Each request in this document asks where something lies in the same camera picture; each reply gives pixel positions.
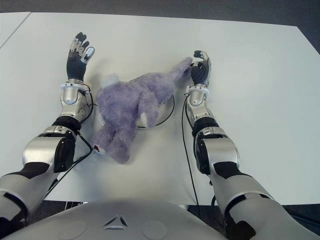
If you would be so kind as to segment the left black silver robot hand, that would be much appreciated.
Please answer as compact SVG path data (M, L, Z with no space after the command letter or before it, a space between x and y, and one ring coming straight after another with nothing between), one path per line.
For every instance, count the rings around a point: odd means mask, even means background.
M68 80L84 81L87 64L95 53L95 48L89 44L87 36L82 32L72 40L66 62Z

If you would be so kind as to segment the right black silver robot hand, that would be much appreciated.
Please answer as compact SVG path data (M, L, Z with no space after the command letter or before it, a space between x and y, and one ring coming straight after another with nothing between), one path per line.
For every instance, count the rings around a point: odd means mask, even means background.
M211 75L211 60L207 53L202 50L195 50L193 56L201 59L190 65L193 83L194 85L204 85L208 87Z

